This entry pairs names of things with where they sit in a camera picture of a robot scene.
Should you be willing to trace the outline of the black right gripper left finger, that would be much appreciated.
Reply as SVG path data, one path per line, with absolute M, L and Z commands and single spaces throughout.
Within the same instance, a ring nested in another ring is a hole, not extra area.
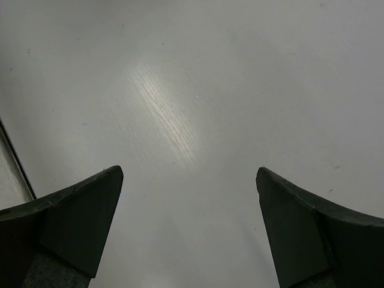
M 112 166 L 77 184 L 1 210 L 1 287 L 88 287 L 122 190 Z

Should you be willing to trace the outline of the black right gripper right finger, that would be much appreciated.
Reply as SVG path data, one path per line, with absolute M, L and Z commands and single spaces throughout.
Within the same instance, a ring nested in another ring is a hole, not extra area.
M 261 167 L 259 203 L 280 287 L 383 287 L 383 219 Z

